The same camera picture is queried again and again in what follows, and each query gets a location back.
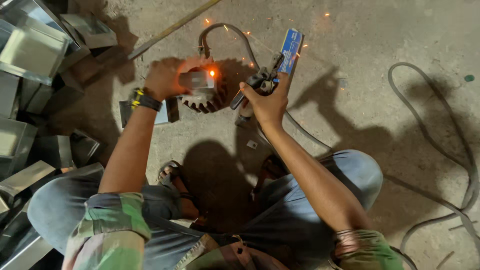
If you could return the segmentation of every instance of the denim jeans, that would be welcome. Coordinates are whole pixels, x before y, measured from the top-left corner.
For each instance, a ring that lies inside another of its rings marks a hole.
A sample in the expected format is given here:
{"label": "denim jeans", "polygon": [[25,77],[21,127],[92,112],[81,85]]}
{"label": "denim jeans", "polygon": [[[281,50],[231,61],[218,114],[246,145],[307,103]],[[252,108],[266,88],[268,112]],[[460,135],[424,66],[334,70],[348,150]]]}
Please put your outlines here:
{"label": "denim jeans", "polygon": [[[356,150],[337,152],[320,161],[357,197],[365,209],[374,203],[383,182],[375,160]],[[84,202],[97,193],[99,177],[60,177],[33,196],[28,218],[38,233],[65,253],[67,239],[85,213]],[[180,218],[180,196],[175,188],[145,186],[143,217],[152,239],[145,244],[144,269],[172,269],[204,235],[169,220]],[[238,234],[248,246],[267,252],[288,246],[304,268],[318,266],[333,249],[333,231],[317,216],[293,176],[265,186],[258,196],[264,211],[232,233],[210,235],[220,246]]]}

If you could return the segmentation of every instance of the camouflage sleeve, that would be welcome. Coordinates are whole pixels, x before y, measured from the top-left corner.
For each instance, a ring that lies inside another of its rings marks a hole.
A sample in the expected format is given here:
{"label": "camouflage sleeve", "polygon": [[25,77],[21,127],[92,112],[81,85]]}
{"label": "camouflage sleeve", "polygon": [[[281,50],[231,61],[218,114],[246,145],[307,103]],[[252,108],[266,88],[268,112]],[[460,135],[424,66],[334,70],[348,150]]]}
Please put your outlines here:
{"label": "camouflage sleeve", "polygon": [[63,270],[142,269],[150,229],[140,193],[97,194],[70,235]]}
{"label": "camouflage sleeve", "polygon": [[332,259],[343,270],[403,270],[384,236],[370,230],[338,232]]}

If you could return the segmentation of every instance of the concrete floor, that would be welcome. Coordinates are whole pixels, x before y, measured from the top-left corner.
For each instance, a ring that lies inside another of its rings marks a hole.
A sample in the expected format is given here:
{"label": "concrete floor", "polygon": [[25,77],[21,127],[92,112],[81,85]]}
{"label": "concrete floor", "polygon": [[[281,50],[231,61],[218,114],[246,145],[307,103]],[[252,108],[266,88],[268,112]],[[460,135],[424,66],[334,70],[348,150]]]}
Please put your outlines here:
{"label": "concrete floor", "polygon": [[[96,15],[112,28],[137,36],[138,40],[128,34],[119,38],[130,38],[138,47],[207,0],[95,2],[90,8]],[[205,19],[251,31],[251,46],[260,65],[267,64],[270,49],[281,48],[286,30],[296,28],[305,35],[308,46],[302,48],[290,88],[293,117],[334,149],[364,151],[377,160],[385,174],[459,206],[468,183],[466,172],[423,139],[413,116],[391,90],[387,71],[392,64],[407,61],[432,76],[458,115],[479,159],[480,110],[475,108],[480,103],[480,85],[479,80],[467,83],[463,79],[468,74],[480,79],[478,10],[480,1],[475,0],[223,0],[158,42],[120,76],[108,76],[89,87],[83,100],[52,117],[52,122],[70,128],[82,126],[109,143],[108,155],[121,132],[118,101],[143,85],[142,76],[146,77],[150,61],[195,54],[198,35],[207,26]],[[234,37],[232,31],[214,30],[208,39],[212,55],[216,60],[230,59],[231,66],[248,71],[246,50]],[[232,69],[227,72],[229,91],[236,92],[238,82],[245,77]],[[448,116],[421,77],[399,67],[394,79],[428,123],[432,136],[464,160]],[[223,228],[244,222],[238,216],[250,211],[247,206],[221,206],[224,200],[233,199],[247,205],[247,194],[256,182],[261,161],[269,154],[268,148],[246,146],[250,139],[261,141],[235,127],[236,112],[229,108],[202,114],[179,103],[179,113],[179,121],[154,129],[146,172],[149,182],[155,183],[164,162],[183,162],[191,185],[205,191],[196,195],[210,198],[203,206],[210,212],[230,214]],[[287,121],[284,126],[312,155],[325,153]],[[444,207],[385,180],[369,216],[388,242],[399,247],[412,225],[448,213]],[[479,220],[479,204],[468,214]],[[465,229],[448,231],[459,224],[456,218],[420,229],[409,241],[406,253],[423,270],[434,269],[451,251],[455,254],[441,269],[477,269],[480,260]]]}

